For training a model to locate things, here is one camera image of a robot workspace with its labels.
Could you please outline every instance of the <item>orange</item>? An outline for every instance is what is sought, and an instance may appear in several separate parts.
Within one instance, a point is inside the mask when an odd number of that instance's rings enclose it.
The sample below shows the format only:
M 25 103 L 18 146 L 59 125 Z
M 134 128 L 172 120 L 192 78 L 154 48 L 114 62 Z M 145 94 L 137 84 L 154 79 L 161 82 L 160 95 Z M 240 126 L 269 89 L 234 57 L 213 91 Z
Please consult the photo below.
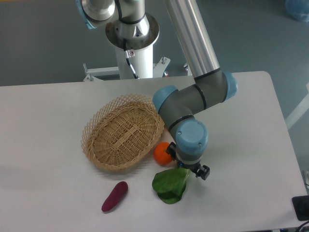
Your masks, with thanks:
M 166 149 L 168 148 L 168 142 L 161 142 L 154 149 L 154 159 L 157 163 L 161 165 L 168 164 L 173 161 L 170 154 L 166 153 Z

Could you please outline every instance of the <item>blue joint cap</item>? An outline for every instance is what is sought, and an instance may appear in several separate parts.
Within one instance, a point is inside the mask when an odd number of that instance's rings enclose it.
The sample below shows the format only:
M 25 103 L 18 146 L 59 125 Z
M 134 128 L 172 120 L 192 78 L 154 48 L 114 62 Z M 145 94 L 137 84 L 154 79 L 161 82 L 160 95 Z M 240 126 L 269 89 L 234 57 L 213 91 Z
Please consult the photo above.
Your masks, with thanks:
M 76 5 L 77 5 L 77 8 L 78 8 L 78 11 L 79 13 L 81 14 L 82 18 L 83 18 L 83 21 L 85 22 L 86 26 L 88 29 L 95 29 L 96 27 L 94 27 L 90 21 L 87 19 L 84 11 L 83 11 L 83 7 L 82 7 L 82 4 L 81 4 L 81 0 L 76 0 Z
M 161 89 L 159 89 L 153 97 L 153 103 L 154 106 L 157 110 L 157 112 L 159 112 L 162 104 L 164 103 L 164 101 L 166 100 L 166 98 L 169 97 L 169 95 L 171 95 L 173 92 L 177 91 L 178 89 L 175 86 L 165 86 Z
M 183 153 L 190 156 L 190 160 L 197 160 L 208 144 L 207 128 L 196 119 L 186 120 L 177 128 L 176 144 Z
M 226 101 L 227 99 L 230 99 L 236 94 L 238 86 L 237 86 L 237 81 L 233 77 L 232 73 L 230 72 L 223 72 L 223 73 L 226 76 L 226 81 L 227 81 L 227 93 L 225 97 L 225 101 Z

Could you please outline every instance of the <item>cable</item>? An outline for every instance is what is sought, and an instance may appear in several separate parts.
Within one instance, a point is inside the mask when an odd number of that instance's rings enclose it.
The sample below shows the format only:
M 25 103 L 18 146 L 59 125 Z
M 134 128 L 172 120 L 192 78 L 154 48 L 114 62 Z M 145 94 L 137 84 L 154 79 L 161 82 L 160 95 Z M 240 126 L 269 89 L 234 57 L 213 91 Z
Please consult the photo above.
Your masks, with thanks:
M 295 232 L 300 232 L 300 230 L 303 228 L 303 226 L 307 225 L 309 223 L 309 221 L 306 221 L 305 223 L 301 224 Z
M 126 48 L 126 39 L 124 39 L 124 44 L 123 44 L 123 46 L 124 46 L 124 51 L 127 51 L 127 48 Z M 135 72 L 135 70 L 134 70 L 134 67 L 133 67 L 132 64 L 130 63 L 129 58 L 126 58 L 126 62 L 127 62 L 127 64 L 128 64 L 128 66 L 130 67 L 130 69 L 132 70 L 134 78 L 135 78 L 135 79 L 138 79 L 139 76 L 136 75 L 136 72 Z

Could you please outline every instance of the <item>leafy vegetable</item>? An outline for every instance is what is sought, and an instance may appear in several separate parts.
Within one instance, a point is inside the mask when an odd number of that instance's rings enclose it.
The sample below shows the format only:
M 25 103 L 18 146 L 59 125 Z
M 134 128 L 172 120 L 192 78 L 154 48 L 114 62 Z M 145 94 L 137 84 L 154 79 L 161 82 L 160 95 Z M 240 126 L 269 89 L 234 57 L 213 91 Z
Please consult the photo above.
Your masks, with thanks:
M 187 169 L 174 168 L 157 173 L 153 180 L 153 189 L 158 193 L 164 193 L 178 189 L 183 185 L 187 176 Z
M 153 180 L 153 189 L 166 204 L 174 204 L 181 200 L 190 170 L 184 168 L 169 169 L 157 173 Z
M 186 185 L 183 186 L 180 195 L 176 195 L 174 192 L 158 193 L 158 197 L 166 204 L 174 204 L 182 199 L 183 192 Z

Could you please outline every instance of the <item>screw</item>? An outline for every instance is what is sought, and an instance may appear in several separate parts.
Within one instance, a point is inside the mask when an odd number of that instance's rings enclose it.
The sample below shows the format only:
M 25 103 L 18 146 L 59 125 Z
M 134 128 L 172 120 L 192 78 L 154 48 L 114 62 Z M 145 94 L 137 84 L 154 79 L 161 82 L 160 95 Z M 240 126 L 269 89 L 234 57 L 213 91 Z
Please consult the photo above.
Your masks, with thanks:
M 168 71 L 164 71 L 164 73 L 163 73 L 163 76 L 162 76 L 162 77 L 168 77 L 168 76 L 169 76 Z
M 86 64 L 84 63 L 83 66 L 84 66 L 85 73 L 87 73 L 87 72 L 88 72 L 88 69 L 87 69 L 87 67 L 86 67 Z
M 162 57 L 162 64 L 165 64 L 166 57 Z

